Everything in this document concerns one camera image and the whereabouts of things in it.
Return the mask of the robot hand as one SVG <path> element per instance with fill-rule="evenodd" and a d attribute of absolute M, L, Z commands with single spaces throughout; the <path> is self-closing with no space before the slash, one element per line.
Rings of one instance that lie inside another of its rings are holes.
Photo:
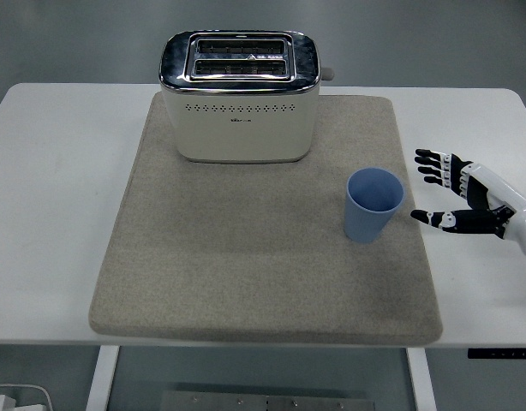
<path fill-rule="evenodd" d="M 423 180 L 451 190 L 469 208 L 457 211 L 413 210 L 421 223 L 453 234 L 496 235 L 514 241 L 526 256 L 526 198 L 511 184 L 482 164 L 457 155 L 415 151 Z"/>

